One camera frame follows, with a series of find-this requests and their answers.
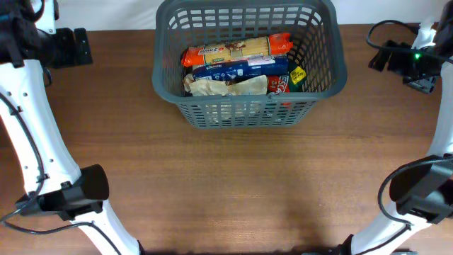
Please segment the beige paper pouch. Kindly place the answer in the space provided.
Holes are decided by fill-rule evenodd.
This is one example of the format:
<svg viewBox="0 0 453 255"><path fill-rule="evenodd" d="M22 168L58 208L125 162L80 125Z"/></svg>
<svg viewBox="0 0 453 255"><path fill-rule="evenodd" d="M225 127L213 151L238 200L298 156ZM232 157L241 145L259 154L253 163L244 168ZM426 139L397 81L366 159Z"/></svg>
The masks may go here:
<svg viewBox="0 0 453 255"><path fill-rule="evenodd" d="M240 82L200 79L192 83L190 88L193 96L266 95L268 78L261 75Z"/></svg>
<svg viewBox="0 0 453 255"><path fill-rule="evenodd" d="M190 85L195 82L195 79L191 73L186 74L183 78L184 89L187 93L191 94Z"/></svg>

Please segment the San Remo spaghetti packet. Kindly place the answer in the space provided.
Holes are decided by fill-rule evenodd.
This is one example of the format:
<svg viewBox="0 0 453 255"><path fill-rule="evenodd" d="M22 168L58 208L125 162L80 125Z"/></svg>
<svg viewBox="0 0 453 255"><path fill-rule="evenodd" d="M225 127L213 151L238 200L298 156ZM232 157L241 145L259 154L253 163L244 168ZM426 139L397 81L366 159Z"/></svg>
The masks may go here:
<svg viewBox="0 0 453 255"><path fill-rule="evenodd" d="M192 67L245 60L256 56L284 55L294 45L290 37L289 33L277 33L259 38L192 46L183 53L181 64L184 67Z"/></svg>

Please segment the Kleenex tissue multipack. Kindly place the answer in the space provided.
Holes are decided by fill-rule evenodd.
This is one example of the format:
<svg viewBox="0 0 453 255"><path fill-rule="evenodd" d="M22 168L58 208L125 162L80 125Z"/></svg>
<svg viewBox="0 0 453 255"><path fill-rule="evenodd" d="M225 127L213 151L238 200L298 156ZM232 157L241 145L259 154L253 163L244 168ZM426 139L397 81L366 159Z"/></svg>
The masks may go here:
<svg viewBox="0 0 453 255"><path fill-rule="evenodd" d="M289 60L282 56L258 56L235 62L201 66L193 70L195 80L232 81L261 75L277 76L287 73Z"/></svg>

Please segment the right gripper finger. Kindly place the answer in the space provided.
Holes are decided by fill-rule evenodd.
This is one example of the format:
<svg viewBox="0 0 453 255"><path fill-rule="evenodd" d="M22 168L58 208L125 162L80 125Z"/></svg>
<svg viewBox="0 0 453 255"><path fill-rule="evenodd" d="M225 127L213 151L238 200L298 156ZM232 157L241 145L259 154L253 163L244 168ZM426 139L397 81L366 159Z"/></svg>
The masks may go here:
<svg viewBox="0 0 453 255"><path fill-rule="evenodd" d="M396 59L393 52L379 50L378 53L370 60L369 68L382 72L385 66L387 66L388 71L395 72Z"/></svg>
<svg viewBox="0 0 453 255"><path fill-rule="evenodd" d="M403 78L403 83L406 86L411 87L412 89L415 89L424 94L431 94L435 89L436 80L437 80L436 76L431 76L428 78L423 78L423 79L418 79L418 80L405 77L405 78Z"/></svg>

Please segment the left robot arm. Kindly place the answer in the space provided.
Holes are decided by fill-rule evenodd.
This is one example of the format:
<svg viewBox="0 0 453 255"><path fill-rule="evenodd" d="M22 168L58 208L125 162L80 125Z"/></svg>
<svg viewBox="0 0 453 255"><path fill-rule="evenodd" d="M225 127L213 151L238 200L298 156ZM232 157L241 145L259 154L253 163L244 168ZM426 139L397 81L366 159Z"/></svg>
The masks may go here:
<svg viewBox="0 0 453 255"><path fill-rule="evenodd" d="M21 216L57 215L102 254L143 254L114 213L105 171L80 168L70 155L46 95L52 69L91 64L83 28L57 28L55 0L1 2L1 120L16 151L25 194Z"/></svg>

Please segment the green Nescafe coffee bag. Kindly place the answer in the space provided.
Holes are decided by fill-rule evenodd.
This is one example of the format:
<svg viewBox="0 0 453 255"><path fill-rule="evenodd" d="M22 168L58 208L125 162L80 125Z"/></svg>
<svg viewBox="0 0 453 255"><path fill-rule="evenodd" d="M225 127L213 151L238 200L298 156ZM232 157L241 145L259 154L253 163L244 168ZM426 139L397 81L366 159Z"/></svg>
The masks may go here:
<svg viewBox="0 0 453 255"><path fill-rule="evenodd" d="M268 77L268 93L285 94L303 92L306 78L306 71L296 63L290 62L287 74Z"/></svg>

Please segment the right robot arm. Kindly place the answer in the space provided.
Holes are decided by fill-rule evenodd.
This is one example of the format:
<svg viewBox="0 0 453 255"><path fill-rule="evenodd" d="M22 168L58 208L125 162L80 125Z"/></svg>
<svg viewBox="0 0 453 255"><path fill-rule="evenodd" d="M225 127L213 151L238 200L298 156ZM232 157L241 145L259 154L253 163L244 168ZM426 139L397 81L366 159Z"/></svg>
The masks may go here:
<svg viewBox="0 0 453 255"><path fill-rule="evenodd" d="M416 35L412 45L391 40L376 45L366 39L378 51L369 68L394 72L404 84L426 94L440 77L436 131L426 157L384 179L377 194L380 214L371 225L351 234L332 254L398 254L415 233L452 218L452 2L445 4L438 23L405 28Z"/></svg>

